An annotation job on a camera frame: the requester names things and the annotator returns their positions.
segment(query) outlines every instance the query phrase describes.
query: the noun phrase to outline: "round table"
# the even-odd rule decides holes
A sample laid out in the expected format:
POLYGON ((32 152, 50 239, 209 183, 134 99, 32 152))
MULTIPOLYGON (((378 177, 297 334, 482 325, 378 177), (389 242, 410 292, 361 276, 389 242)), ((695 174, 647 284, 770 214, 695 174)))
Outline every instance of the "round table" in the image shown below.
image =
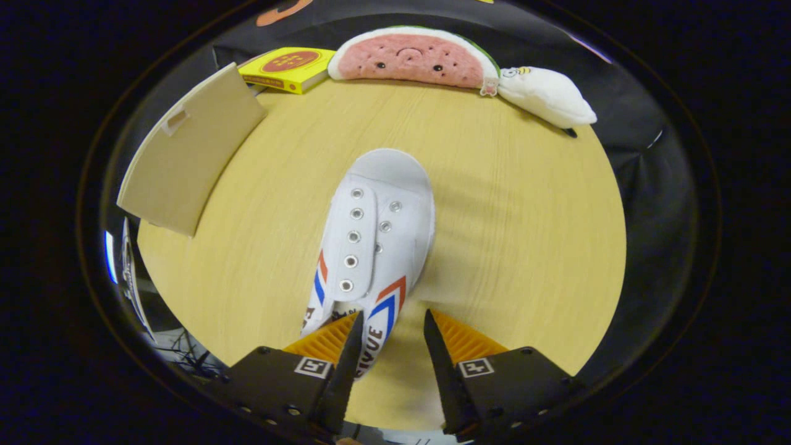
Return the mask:
POLYGON ((585 364, 626 262, 618 186, 589 126, 572 139, 500 97, 413 82, 327 80, 257 98, 269 114, 226 166, 195 236, 145 221, 138 234, 162 298, 219 359, 297 340, 330 198, 357 157, 391 147, 429 174, 436 238, 346 420, 441 427, 427 308, 507 348, 535 347, 571 375, 585 364))

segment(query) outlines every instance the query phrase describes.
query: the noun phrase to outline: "black background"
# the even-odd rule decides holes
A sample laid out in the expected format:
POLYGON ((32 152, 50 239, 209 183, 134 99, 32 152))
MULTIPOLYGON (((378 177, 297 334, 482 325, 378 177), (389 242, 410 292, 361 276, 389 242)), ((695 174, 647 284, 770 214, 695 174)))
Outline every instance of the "black background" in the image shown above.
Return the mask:
MULTIPOLYGON (((85 297, 74 235, 82 162, 107 111, 156 58, 238 4, 0 6, 11 441, 263 441, 230 439, 247 432, 185 405, 117 352, 85 297)), ((691 110, 722 184, 725 232, 710 295, 672 352, 606 409, 544 439, 788 442, 787 2, 556 4, 624 43, 691 110)))

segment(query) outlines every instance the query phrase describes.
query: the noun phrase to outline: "stuffed toy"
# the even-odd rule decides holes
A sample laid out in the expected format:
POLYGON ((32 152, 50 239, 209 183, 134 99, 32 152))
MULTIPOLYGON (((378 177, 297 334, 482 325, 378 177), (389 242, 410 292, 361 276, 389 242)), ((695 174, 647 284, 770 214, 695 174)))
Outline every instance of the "stuffed toy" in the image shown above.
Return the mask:
POLYGON ((366 32, 335 53, 327 71, 335 80, 396 79, 482 89, 500 69, 478 45, 450 32, 396 26, 366 32))
POLYGON ((534 67, 503 70, 498 92, 573 137, 572 127, 596 122, 596 114, 574 82, 557 71, 534 67))

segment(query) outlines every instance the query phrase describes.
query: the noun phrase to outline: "blue stripe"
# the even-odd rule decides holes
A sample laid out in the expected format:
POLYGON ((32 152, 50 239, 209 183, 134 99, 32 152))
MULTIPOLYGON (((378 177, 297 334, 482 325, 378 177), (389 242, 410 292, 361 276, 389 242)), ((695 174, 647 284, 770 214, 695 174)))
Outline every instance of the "blue stripe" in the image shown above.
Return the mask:
POLYGON ((388 310, 388 333, 384 336, 384 339, 387 340, 390 337, 390 331, 393 329, 393 318, 396 315, 396 297, 395 295, 391 296, 389 299, 384 300, 379 306, 373 308, 371 311, 371 316, 369 318, 373 318, 374 315, 380 313, 383 309, 388 310))
POLYGON ((316 295, 319 295, 319 304, 324 304, 324 289, 321 288, 319 281, 319 271, 316 271, 316 278, 313 279, 313 286, 316 288, 316 295))

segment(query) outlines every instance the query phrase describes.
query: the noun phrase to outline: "red stripe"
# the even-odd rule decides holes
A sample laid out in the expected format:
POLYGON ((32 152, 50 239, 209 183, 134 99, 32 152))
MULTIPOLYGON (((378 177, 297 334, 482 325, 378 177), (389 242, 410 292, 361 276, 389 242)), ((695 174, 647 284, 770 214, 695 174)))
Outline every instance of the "red stripe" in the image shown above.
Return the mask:
POLYGON ((319 269, 321 269, 321 277, 324 278, 324 282, 327 282, 327 265, 324 263, 324 250, 322 249, 319 252, 319 269))
POLYGON ((395 289, 399 289, 399 303, 398 303, 398 311, 401 312, 401 306, 403 306, 403 300, 407 296, 407 276, 402 276, 401 278, 397 279, 393 284, 384 289, 382 292, 379 293, 377 297, 377 302, 379 302, 384 297, 390 295, 395 289))

